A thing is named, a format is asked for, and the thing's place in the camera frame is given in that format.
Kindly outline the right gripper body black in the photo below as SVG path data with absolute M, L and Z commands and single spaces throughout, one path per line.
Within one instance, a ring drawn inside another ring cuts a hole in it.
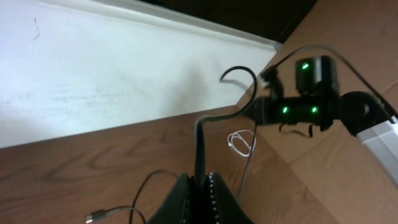
M 319 96 L 260 97 L 255 100 L 253 120 L 259 125 L 310 123 L 325 131 L 330 127 L 330 116 L 326 109 L 327 103 Z

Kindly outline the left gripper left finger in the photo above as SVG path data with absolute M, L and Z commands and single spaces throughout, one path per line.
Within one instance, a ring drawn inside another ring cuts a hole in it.
M 192 212 L 192 178 L 181 174 L 167 194 L 159 209 L 147 224 L 191 224 Z

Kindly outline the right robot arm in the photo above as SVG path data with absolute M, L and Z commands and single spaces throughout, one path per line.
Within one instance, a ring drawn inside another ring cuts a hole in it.
M 307 123 L 326 131 L 339 120 L 397 182 L 397 115 L 384 100 L 363 91 L 341 95 L 335 61 L 327 55 L 296 61 L 298 97 L 284 97 L 277 74 L 273 66 L 261 75 L 270 95 L 247 112 L 256 125 Z

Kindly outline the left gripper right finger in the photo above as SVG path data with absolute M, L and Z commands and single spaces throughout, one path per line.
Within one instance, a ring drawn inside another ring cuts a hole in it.
M 208 176 L 211 220 L 217 224 L 253 224 L 230 189 L 216 172 Z

